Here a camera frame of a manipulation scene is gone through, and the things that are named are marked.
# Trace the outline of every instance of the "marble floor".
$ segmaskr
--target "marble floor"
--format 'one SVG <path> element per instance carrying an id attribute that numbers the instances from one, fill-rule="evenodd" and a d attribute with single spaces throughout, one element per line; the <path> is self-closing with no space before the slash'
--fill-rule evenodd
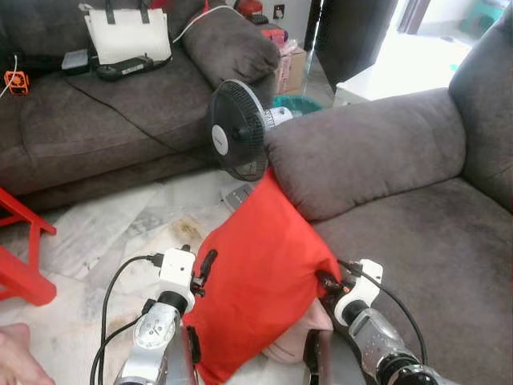
<path id="1" fill-rule="evenodd" d="M 99 345 L 101 305 L 111 276 L 129 257 L 164 251 L 184 243 L 197 251 L 201 241 L 225 221 L 229 210 L 220 187 L 234 181 L 226 172 L 207 170 L 146 184 L 44 215 L 58 233 L 44 236 L 41 270 L 58 290 L 48 305 L 20 298 L 0 302 L 0 325 L 26 322 L 31 349 L 58 385 L 88 383 Z M 27 228 L 0 230 L 0 245 L 26 258 Z M 156 268 L 132 264 L 115 285 L 107 328 L 130 322 L 156 294 Z M 105 383 L 113 382 L 131 346 L 125 332 L 107 348 Z M 302 384 L 305 366 L 282 365 L 263 355 L 246 363 L 229 385 Z"/>

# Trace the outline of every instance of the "door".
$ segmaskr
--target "door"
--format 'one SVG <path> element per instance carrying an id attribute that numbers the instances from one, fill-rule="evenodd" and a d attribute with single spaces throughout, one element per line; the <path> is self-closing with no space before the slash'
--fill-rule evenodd
<path id="1" fill-rule="evenodd" d="M 312 0 L 305 49 L 315 50 L 332 89 L 374 64 L 397 3 Z"/>

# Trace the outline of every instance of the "human hand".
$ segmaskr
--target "human hand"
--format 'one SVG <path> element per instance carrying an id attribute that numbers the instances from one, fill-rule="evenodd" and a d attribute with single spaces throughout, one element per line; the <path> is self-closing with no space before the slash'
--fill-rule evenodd
<path id="1" fill-rule="evenodd" d="M 30 329 L 24 323 L 0 327 L 0 385 L 55 385 L 29 352 Z"/>

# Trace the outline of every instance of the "pink cloth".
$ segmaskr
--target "pink cloth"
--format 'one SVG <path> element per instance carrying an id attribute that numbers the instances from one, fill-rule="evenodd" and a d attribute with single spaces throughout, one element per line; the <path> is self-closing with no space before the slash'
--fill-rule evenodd
<path id="1" fill-rule="evenodd" d="M 303 359 L 306 335 L 311 329 L 333 330 L 331 319 L 317 298 L 313 300 L 301 319 L 262 353 L 279 363 L 299 363 Z"/>

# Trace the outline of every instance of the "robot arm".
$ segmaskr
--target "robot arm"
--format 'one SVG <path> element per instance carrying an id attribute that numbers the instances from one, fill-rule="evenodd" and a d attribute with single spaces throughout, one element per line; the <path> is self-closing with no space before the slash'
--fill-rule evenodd
<path id="1" fill-rule="evenodd" d="M 381 282 L 383 269 L 379 264 L 363 259 L 359 265 L 364 273 Z M 329 303 L 335 321 L 349 327 L 349 338 L 361 353 L 362 370 L 377 385 L 456 385 L 422 365 L 406 348 L 396 329 L 381 313 L 370 308 L 379 294 L 379 288 L 371 281 L 359 276 L 348 287 L 339 285 L 324 272 L 317 276 L 331 297 L 325 303 Z"/>
<path id="2" fill-rule="evenodd" d="M 157 301 L 139 319 L 133 347 L 115 385 L 196 385 L 194 363 L 199 361 L 199 343 L 193 328 L 181 324 L 192 310 L 194 294 L 203 296 L 203 285 L 217 252 L 211 250 L 193 276 L 196 256 L 188 247 L 169 249 L 162 257 Z"/>

